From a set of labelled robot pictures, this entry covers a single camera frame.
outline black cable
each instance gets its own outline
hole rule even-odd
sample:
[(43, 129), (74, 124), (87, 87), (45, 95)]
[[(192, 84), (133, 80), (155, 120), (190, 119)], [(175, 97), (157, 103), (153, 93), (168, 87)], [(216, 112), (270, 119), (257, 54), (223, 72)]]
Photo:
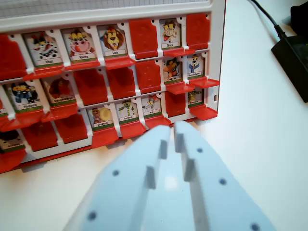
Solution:
[(282, 28), (276, 23), (276, 21), (270, 16), (269, 13), (267, 13), (266, 10), (263, 9), (263, 7), (256, 1), (256, 0), (251, 0), (264, 14), (266, 17), (270, 19), (270, 21), (274, 24), (274, 28), (278, 34), (278, 37), (280, 39), (285, 38), (285, 32), (282, 30)]

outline white tabletop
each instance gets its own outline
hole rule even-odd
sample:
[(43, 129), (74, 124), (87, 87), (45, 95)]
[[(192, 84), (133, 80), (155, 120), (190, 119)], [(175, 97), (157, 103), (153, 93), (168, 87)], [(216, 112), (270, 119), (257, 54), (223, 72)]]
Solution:
[[(284, 23), (290, 7), (305, 1), (259, 2), (294, 35)], [(192, 125), (277, 230), (301, 231), (308, 227), (308, 104), (271, 53), (276, 40), (248, 0), (227, 1), (219, 115)], [(0, 230), (62, 230), (96, 175), (132, 142), (0, 174)]]

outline cartoon lion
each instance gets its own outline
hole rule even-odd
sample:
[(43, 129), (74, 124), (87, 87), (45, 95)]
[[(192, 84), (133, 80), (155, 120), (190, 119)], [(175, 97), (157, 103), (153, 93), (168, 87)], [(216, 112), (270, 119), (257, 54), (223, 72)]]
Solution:
[(100, 40), (104, 42), (106, 48), (110, 50), (118, 50), (124, 43), (124, 36), (120, 31), (109, 27), (105, 34), (100, 37)]

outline cartoon character card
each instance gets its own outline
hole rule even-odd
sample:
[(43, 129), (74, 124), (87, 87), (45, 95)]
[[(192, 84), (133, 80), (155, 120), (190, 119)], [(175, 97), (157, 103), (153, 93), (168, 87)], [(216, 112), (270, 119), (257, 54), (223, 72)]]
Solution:
[(56, 41), (44, 31), (23, 34), (36, 68), (63, 63)]
[(187, 78), (199, 78), (203, 77), (205, 74), (204, 66), (205, 61), (201, 54), (193, 54), (187, 56)]
[(3, 106), (2, 101), (0, 100), (0, 117), (8, 115), (6, 109)]
[(88, 109), (87, 111), (93, 131), (109, 128), (114, 125), (111, 111), (109, 109), (105, 107), (94, 107), (92, 109)]
[(6, 84), (4, 88), (17, 113), (43, 108), (35, 87), (22, 81)]
[(7, 153), (24, 147), (23, 141), (16, 130), (0, 132), (0, 152)]
[(181, 47), (181, 25), (176, 18), (162, 19), (160, 25), (160, 41), (163, 50)]
[(93, 39), (82, 27), (61, 31), (72, 63), (96, 60)]
[(74, 103), (76, 101), (70, 82), (61, 76), (44, 78), (41, 79), (41, 82), (51, 106)]
[(194, 107), (204, 103), (202, 88), (196, 87), (193, 91), (187, 93), (187, 97), (188, 107)]
[(120, 124), (126, 124), (139, 120), (137, 105), (131, 100), (124, 100), (120, 103), (117, 103), (115, 107)]
[(181, 62), (177, 58), (164, 59), (163, 69), (165, 84), (181, 82), (183, 80)]
[(97, 29), (105, 58), (128, 54), (124, 31), (117, 25), (98, 26)]
[(160, 99), (156, 95), (149, 95), (141, 99), (144, 118), (162, 114)]

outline power adapter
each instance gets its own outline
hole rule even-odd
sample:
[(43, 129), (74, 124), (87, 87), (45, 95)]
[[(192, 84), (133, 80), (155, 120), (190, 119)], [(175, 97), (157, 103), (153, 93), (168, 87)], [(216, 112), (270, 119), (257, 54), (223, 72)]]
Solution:
[(305, 103), (308, 102), (308, 39), (287, 37), (281, 27), (256, 0), (251, 0), (274, 24), (280, 41), (271, 49)]

